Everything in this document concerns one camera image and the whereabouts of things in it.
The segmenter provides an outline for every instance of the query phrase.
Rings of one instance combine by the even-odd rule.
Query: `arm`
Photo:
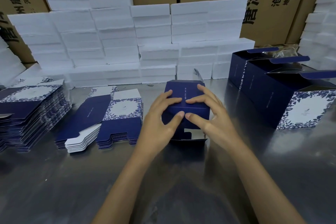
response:
[[[169,143],[184,117],[184,112],[179,112],[169,124],[162,123],[161,115],[168,105],[182,100],[181,98],[167,99],[171,94],[172,90],[161,94],[150,107],[143,121],[133,154],[115,181],[92,224],[127,224],[129,222],[145,172],[155,156]]]
[[[205,120],[192,113],[187,113],[185,117],[200,127],[211,140],[224,148],[232,157],[259,223],[305,224],[306,222],[253,152],[241,140],[221,101],[204,86],[198,85],[198,89],[204,95],[189,99],[187,102],[206,103],[211,108],[214,118]]]

